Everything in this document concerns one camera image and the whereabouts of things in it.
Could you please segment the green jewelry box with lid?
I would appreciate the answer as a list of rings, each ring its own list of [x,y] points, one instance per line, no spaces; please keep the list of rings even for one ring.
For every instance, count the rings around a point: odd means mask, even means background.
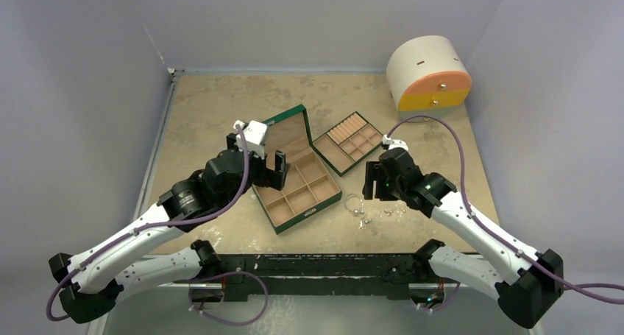
[[[323,211],[342,198],[325,161],[313,148],[307,110],[297,105],[264,121],[267,165],[274,167],[274,154],[281,151],[289,165],[285,186],[254,186],[260,205],[276,234]]]

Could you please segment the small silver earrings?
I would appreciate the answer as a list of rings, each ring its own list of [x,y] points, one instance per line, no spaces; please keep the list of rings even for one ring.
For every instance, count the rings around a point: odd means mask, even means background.
[[[363,229],[367,229],[372,223],[372,219],[367,219],[367,218],[362,218],[359,220],[359,226],[358,228],[363,230]]]

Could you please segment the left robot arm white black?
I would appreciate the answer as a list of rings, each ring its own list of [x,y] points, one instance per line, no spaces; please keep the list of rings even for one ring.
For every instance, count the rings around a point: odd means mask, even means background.
[[[58,253],[49,259],[57,281],[46,305],[51,321],[87,323],[106,314],[133,293],[172,281],[209,283],[225,271],[208,241],[169,256],[145,261],[156,247],[214,220],[232,208],[251,187],[283,189],[289,165],[286,154],[266,155],[239,135],[227,136],[227,148],[187,179],[175,183],[140,217],[106,241],[80,254]]]

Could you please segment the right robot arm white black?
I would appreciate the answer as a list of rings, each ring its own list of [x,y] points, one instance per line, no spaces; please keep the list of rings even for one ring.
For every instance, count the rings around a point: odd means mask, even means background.
[[[555,251],[539,251],[516,239],[472,207],[439,173],[424,174],[403,148],[366,162],[364,199],[402,201],[444,225],[481,255],[474,258],[431,239],[414,253],[422,281],[436,276],[458,281],[495,300],[517,325],[531,329],[563,295],[564,262]]]

